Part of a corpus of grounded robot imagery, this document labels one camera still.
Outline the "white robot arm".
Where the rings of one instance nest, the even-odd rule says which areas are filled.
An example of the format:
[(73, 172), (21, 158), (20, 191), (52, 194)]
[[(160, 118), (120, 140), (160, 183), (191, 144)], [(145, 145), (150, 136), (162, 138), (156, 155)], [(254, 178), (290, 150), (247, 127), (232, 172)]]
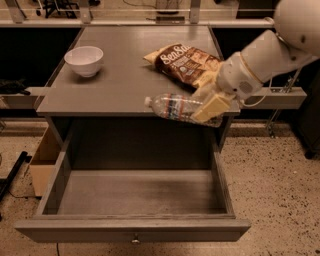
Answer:
[(273, 77), (320, 57), (320, 0), (280, 0), (267, 30), (219, 64), (213, 81), (193, 94), (202, 105), (191, 118), (199, 123), (226, 112), (234, 99), (246, 100)]

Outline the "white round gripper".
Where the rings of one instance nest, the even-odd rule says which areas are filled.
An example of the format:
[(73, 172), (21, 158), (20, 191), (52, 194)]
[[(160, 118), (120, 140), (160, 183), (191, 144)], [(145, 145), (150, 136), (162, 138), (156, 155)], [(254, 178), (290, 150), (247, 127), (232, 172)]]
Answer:
[(195, 122), (204, 123), (226, 112), (232, 96), (246, 100), (259, 91), (263, 85), (262, 62), (242, 52), (232, 54), (225, 60), (218, 72), (205, 71), (197, 80), (194, 99), (203, 104), (191, 115)]

